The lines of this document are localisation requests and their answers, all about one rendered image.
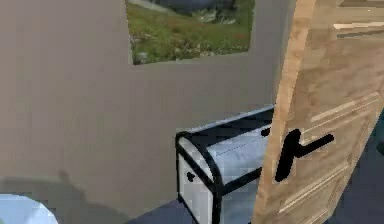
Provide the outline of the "light wooden room door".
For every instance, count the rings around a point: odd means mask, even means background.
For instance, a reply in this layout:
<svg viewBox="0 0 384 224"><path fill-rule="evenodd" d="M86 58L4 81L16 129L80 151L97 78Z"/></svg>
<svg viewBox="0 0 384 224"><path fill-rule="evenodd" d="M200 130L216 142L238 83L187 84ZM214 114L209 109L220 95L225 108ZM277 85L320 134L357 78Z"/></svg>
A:
<svg viewBox="0 0 384 224"><path fill-rule="evenodd" d="M324 224L384 109L384 0L291 0L251 224ZM286 135L334 140L275 181Z"/></svg>

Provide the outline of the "pale blue round object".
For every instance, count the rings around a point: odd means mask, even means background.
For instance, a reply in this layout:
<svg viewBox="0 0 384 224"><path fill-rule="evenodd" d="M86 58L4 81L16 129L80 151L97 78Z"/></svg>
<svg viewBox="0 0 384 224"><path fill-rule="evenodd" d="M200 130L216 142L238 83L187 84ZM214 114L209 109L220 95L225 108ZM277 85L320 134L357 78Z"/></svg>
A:
<svg viewBox="0 0 384 224"><path fill-rule="evenodd" d="M0 194L0 224L59 224L42 203L15 194Z"/></svg>

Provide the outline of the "landscape wall picture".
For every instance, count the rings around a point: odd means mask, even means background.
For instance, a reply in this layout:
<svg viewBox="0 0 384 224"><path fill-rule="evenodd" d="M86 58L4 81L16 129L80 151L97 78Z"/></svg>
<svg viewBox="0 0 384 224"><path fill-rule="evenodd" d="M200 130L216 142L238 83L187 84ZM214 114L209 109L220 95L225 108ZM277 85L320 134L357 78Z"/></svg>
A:
<svg viewBox="0 0 384 224"><path fill-rule="evenodd" d="M247 52L255 0L125 0L135 65Z"/></svg>

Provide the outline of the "white chest with black trim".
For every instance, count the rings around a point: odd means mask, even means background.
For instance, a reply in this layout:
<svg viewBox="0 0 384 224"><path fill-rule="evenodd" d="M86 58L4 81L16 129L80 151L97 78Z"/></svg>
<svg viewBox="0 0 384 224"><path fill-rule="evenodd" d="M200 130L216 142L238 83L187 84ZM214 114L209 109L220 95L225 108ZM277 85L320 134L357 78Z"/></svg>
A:
<svg viewBox="0 0 384 224"><path fill-rule="evenodd" d="M177 199L192 224L250 224L272 105L175 136Z"/></svg>

